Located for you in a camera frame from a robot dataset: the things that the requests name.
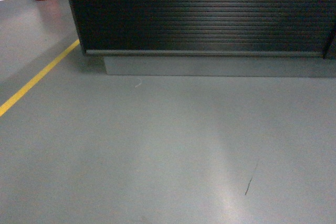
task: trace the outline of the metal base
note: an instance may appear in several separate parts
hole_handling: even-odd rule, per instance
[[[336,77],[336,60],[317,58],[105,56],[109,75]]]

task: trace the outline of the gray floor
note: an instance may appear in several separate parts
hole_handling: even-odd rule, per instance
[[[73,32],[9,39],[35,57],[2,54],[1,99]],[[335,100],[331,78],[108,76],[77,47],[0,118],[0,223],[336,223]]]

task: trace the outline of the yellow line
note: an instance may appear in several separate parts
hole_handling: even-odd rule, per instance
[[[17,91],[11,98],[9,98],[0,107],[0,117],[5,114],[18,100],[20,100],[36,83],[38,83],[54,66],[56,66],[66,55],[68,55],[79,44],[77,39],[67,49],[65,49],[59,56],[57,56],[51,63],[35,75],[27,82],[19,91]]]

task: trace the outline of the black roller shutter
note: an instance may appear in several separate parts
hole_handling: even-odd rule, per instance
[[[71,0],[85,50],[322,56],[336,0]]]

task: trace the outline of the concrete floor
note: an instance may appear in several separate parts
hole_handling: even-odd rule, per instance
[[[66,0],[37,5],[1,20],[2,102],[77,39]],[[0,118],[0,223],[336,223],[335,101],[331,78],[108,76],[77,47]]]

